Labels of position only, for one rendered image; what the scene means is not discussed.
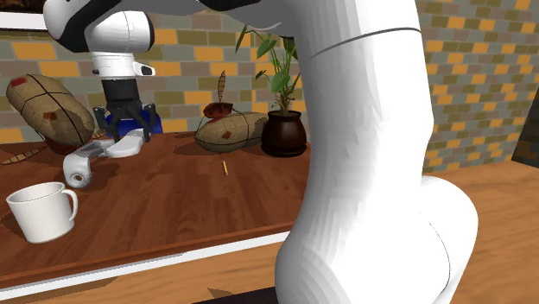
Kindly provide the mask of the red brown feather ornament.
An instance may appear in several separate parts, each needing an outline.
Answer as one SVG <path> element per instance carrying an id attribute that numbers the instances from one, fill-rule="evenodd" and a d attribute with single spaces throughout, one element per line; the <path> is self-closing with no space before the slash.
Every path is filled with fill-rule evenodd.
<path id="1" fill-rule="evenodd" d="M 76 149 L 80 148 L 80 145 L 62 144 L 46 136 L 44 136 L 42 139 L 47 144 L 48 148 L 51 149 L 57 155 L 69 155 L 70 153 L 74 152 Z M 34 155 L 37 155 L 44 149 L 45 147 L 40 147 L 38 149 L 31 149 L 19 155 L 11 156 L 9 159 L 2 161 L 1 164 L 10 165 L 10 164 L 26 161 L 28 158 L 31 158 Z"/>
<path id="2" fill-rule="evenodd" d="M 214 119 L 229 115 L 232 112 L 233 104 L 222 101 L 224 89 L 225 89 L 226 75 L 223 71 L 218 80 L 218 101 L 208 104 L 203 110 L 205 117 Z"/>

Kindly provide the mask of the blue bowl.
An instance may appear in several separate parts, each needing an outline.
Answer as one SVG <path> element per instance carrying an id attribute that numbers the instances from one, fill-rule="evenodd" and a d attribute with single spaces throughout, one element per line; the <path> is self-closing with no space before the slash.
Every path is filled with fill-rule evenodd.
<path id="1" fill-rule="evenodd" d="M 149 113 L 146 110 L 141 111 L 141 115 L 145 121 L 149 121 Z M 105 116 L 105 121 L 109 124 L 112 120 L 112 114 Z M 126 118 L 118 121 L 117 123 L 117 132 L 120 136 L 125 136 L 131 130 L 141 129 L 140 125 L 134 118 Z M 105 130 L 106 135 L 112 137 L 110 131 Z M 154 124 L 152 125 L 152 131 L 150 133 L 162 133 L 162 120 L 158 114 L 155 116 Z"/>

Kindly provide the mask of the large brown patched oval figure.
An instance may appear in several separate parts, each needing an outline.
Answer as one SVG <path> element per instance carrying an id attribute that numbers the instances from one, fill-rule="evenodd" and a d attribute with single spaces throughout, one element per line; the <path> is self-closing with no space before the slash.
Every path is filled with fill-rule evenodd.
<path id="1" fill-rule="evenodd" d="M 95 130 L 92 114 L 58 80 L 40 74 L 13 78 L 9 103 L 45 139 L 64 146 L 82 146 Z"/>

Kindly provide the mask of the brown wooden table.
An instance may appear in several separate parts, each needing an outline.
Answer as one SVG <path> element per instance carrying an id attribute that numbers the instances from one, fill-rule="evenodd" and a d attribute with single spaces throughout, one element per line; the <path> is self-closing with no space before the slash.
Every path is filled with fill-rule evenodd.
<path id="1" fill-rule="evenodd" d="M 1 164 L 40 147 L 26 161 Z M 276 158 L 258 146 L 217 154 L 191 133 L 157 134 L 138 155 L 92 161 L 92 181 L 77 192 L 73 230 L 30 244 L 6 198 L 62 181 L 62 162 L 42 142 L 0 145 L 0 301 L 287 231 L 303 199 L 309 154 Z"/>

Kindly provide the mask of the potted green plant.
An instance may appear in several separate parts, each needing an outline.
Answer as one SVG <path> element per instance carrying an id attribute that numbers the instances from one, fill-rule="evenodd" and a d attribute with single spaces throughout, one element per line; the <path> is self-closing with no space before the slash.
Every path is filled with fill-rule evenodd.
<path id="1" fill-rule="evenodd" d="M 301 155 L 307 149 L 307 134 L 301 122 L 301 113 L 289 109 L 291 102 L 295 100 L 292 94 L 295 91 L 300 73 L 292 79 L 290 65 L 292 59 L 297 59 L 296 46 L 293 38 L 282 38 L 284 53 L 280 59 L 275 51 L 278 43 L 272 34 L 265 37 L 260 35 L 254 28 L 244 25 L 235 49 L 238 50 L 244 37 L 254 33 L 262 40 L 257 48 L 257 58 L 269 55 L 274 74 L 268 75 L 267 70 L 260 70 L 256 79 L 265 77 L 270 90 L 275 95 L 275 103 L 278 110 L 268 112 L 268 121 L 263 128 L 261 149 L 267 155 L 274 157 L 295 157 Z"/>

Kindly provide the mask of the white mug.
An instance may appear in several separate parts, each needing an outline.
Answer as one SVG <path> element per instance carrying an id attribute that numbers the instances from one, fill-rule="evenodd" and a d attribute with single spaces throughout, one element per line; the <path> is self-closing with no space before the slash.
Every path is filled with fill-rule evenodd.
<path id="1" fill-rule="evenodd" d="M 51 181 L 20 189 L 6 198 L 24 237 L 32 244 L 46 243 L 74 228 L 78 195 L 62 182 Z"/>

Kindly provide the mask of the small brown patched oval figure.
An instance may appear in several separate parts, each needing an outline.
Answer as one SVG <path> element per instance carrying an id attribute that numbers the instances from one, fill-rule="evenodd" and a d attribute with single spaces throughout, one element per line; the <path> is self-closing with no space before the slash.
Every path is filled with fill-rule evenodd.
<path id="1" fill-rule="evenodd" d="M 195 133 L 194 140 L 211 152 L 228 153 L 261 142 L 268 115 L 260 112 L 240 112 L 213 118 Z"/>

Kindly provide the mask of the white handheld device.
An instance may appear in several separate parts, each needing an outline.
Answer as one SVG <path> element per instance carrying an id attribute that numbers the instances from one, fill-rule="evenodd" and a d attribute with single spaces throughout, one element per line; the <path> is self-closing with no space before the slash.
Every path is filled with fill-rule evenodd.
<path id="1" fill-rule="evenodd" d="M 143 129 L 129 131 L 118 142 L 114 142 L 113 139 L 91 141 L 64 158 L 65 180 L 70 187 L 86 187 L 92 181 L 92 158 L 124 158 L 137 155 L 143 144 Z"/>

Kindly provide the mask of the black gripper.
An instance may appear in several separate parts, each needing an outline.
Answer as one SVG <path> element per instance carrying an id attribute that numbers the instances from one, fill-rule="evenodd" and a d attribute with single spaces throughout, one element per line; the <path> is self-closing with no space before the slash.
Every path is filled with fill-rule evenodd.
<path id="1" fill-rule="evenodd" d="M 105 116 L 106 110 L 101 106 L 96 106 L 92 109 L 94 117 L 100 129 L 105 130 L 109 135 L 112 135 L 114 142 L 120 140 L 120 135 L 117 131 L 118 117 L 113 111 L 120 109 L 132 108 L 131 116 L 143 128 L 143 139 L 146 143 L 150 141 L 151 131 L 157 117 L 154 104 L 146 104 L 142 106 L 137 82 L 135 79 L 102 79 L 103 91 L 106 100 L 106 109 L 110 111 L 107 121 Z"/>

